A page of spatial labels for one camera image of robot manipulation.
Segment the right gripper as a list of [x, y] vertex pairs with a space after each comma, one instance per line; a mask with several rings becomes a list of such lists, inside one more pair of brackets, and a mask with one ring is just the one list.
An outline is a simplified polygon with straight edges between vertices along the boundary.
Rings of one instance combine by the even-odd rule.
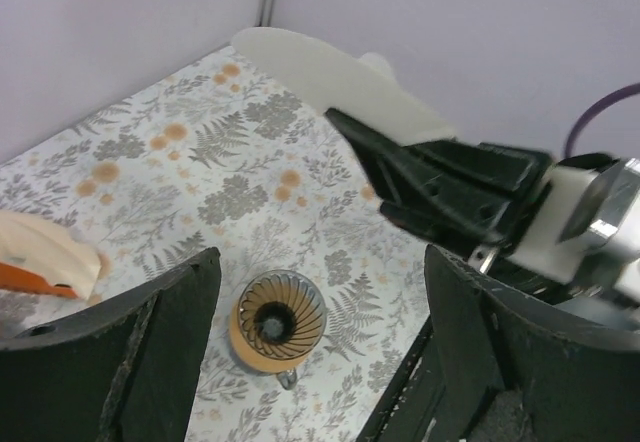
[[497, 260], [511, 255], [521, 244], [553, 186], [545, 182], [542, 152], [486, 143], [472, 145], [455, 138], [402, 146], [337, 109], [327, 110], [325, 117], [353, 148], [387, 164], [425, 197], [439, 197], [446, 186], [456, 184], [498, 196], [530, 197], [506, 242], [503, 234], [482, 227], [485, 220], [481, 209], [487, 208], [494, 215], [494, 202], [456, 202], [452, 208], [462, 209], [458, 220], [429, 206], [381, 203], [379, 211], [387, 220], [423, 241], [444, 248], [477, 246], [469, 256], [469, 266], [481, 274], [487, 275]]

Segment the glass coffee server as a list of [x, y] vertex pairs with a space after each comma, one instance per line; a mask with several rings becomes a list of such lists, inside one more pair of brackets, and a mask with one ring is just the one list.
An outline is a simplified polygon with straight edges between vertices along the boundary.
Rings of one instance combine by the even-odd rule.
[[291, 368], [276, 374], [276, 379], [281, 387], [286, 391], [293, 390], [298, 383], [298, 373], [296, 368]]

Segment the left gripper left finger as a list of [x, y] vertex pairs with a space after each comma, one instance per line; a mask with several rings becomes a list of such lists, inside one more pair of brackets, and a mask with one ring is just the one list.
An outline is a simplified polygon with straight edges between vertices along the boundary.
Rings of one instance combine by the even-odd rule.
[[220, 252], [211, 247], [2, 339], [2, 440], [184, 440], [220, 285]]

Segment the white paper coffee filter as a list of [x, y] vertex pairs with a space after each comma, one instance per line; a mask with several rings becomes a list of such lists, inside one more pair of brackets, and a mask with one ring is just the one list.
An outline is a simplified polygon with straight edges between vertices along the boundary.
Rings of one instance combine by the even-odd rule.
[[377, 53], [355, 58], [317, 38], [272, 27], [244, 29], [231, 45], [321, 114], [339, 110], [401, 146], [456, 135], [453, 126], [401, 87]]

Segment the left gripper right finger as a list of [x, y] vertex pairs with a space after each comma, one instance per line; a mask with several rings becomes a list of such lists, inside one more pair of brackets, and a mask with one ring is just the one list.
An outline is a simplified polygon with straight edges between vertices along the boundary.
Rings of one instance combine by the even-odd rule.
[[425, 252], [429, 317], [363, 441], [635, 441], [639, 335]]

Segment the ribbed glass dripper cone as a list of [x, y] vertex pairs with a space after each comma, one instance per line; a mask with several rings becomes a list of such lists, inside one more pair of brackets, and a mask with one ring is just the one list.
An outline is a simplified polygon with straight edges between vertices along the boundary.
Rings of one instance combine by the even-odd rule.
[[255, 277], [239, 297], [242, 338], [273, 360], [293, 360], [311, 352], [324, 334], [327, 309], [316, 285], [290, 270]]

